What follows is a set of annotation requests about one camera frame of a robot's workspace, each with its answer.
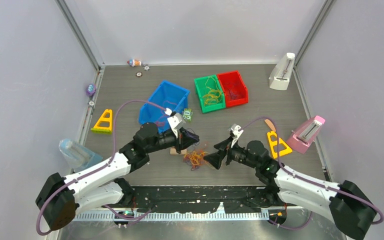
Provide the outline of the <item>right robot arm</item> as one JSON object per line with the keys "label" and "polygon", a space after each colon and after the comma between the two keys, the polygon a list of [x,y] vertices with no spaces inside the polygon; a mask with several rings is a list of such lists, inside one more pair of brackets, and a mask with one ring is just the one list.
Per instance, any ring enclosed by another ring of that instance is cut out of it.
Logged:
{"label": "right robot arm", "polygon": [[375,210],[360,188],[351,181],[335,183],[302,175],[289,166],[279,164],[259,140],[247,146],[231,145],[232,137],[217,143],[214,153],[204,160],[217,170],[235,161],[255,170],[259,181],[265,184],[263,199],[269,205],[289,204],[301,206],[325,217],[354,240],[365,238],[375,216]]}

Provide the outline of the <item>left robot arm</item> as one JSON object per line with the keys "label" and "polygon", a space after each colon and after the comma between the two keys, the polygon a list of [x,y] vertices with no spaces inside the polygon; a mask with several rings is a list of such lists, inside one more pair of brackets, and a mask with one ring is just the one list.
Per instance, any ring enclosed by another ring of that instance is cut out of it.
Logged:
{"label": "left robot arm", "polygon": [[50,231],[56,231],[82,212],[113,204],[128,207],[135,194],[124,176],[147,164],[150,153],[169,148],[180,152],[199,140],[197,134],[184,127],[160,133],[156,124],[148,122],[110,158],[66,176],[58,172],[50,175],[35,200],[39,209],[37,233],[46,235],[40,229],[42,219]]}

